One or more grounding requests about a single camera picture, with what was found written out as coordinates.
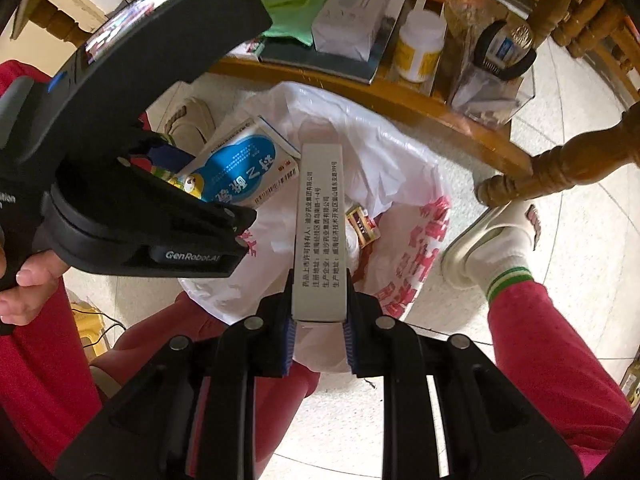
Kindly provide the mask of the person left hand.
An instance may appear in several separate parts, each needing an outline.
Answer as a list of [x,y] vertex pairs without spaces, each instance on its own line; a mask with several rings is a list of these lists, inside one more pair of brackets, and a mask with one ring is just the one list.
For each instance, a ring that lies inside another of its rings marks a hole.
[[1,293],[1,321],[15,326],[32,322],[69,268],[52,250],[29,257],[15,275],[16,286]]

